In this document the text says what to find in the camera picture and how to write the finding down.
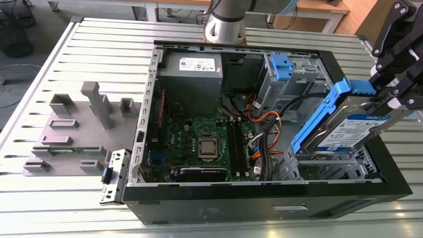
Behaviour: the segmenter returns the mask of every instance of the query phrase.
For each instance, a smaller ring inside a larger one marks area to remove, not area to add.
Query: small circuit board
[[[150,178],[154,182],[178,182],[181,178],[192,182],[221,178],[224,181],[250,181],[246,143],[252,132],[250,122],[169,119],[162,143],[147,145]]]

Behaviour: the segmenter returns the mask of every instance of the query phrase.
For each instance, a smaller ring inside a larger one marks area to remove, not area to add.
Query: workbench
[[[246,44],[333,52],[348,78],[368,79],[369,45],[354,36],[246,28]],[[413,194],[333,220],[145,226],[126,206],[99,206],[99,177],[23,177],[21,166],[51,112],[53,94],[97,81],[109,101],[141,102],[153,40],[202,41],[201,26],[85,18],[70,22],[0,133],[0,234],[83,237],[416,237],[423,234],[420,114],[381,134]]]
[[[54,0],[47,1],[51,11],[58,10],[58,2],[130,6],[134,14],[134,19],[138,19],[139,17],[138,8],[143,7],[149,22],[157,22],[158,8],[174,8],[204,11],[206,10],[210,4],[210,0]],[[342,16],[348,14],[348,12],[349,10],[341,2],[338,7],[333,7],[325,4],[325,0],[297,0],[297,17],[317,18],[326,20],[326,23],[321,31],[322,33],[334,32],[334,29],[338,25]]]

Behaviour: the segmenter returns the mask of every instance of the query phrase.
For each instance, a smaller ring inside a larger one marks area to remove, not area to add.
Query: cpu socket
[[[218,157],[218,146],[216,135],[198,136],[198,158],[209,163]]]

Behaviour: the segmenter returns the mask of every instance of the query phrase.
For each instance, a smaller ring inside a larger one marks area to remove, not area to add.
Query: blue drive bracket
[[[348,92],[352,92],[353,94],[376,94],[376,91],[366,80],[350,80],[348,78],[344,78],[340,82],[337,82],[333,85],[329,94],[325,96],[322,103],[317,107],[317,110],[314,111],[313,115],[306,121],[304,127],[293,137],[290,145],[294,154],[300,150],[301,143],[308,138],[310,132],[320,124],[324,116],[326,114],[330,115],[336,110],[336,101],[340,98],[341,94]]]
[[[285,55],[270,55],[270,63],[277,81],[288,81],[293,74],[293,64]]]

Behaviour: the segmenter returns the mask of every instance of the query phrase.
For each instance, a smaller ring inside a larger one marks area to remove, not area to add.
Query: white label
[[[260,174],[261,173],[261,168],[260,167],[253,167],[253,173]]]
[[[317,145],[317,150],[348,150],[366,137],[369,129],[381,125],[389,118],[390,116],[349,115]]]
[[[257,103],[256,101],[252,101],[252,105],[256,107],[256,109],[258,109],[260,108],[260,103]]]
[[[214,72],[213,59],[181,58],[178,60],[178,70]]]

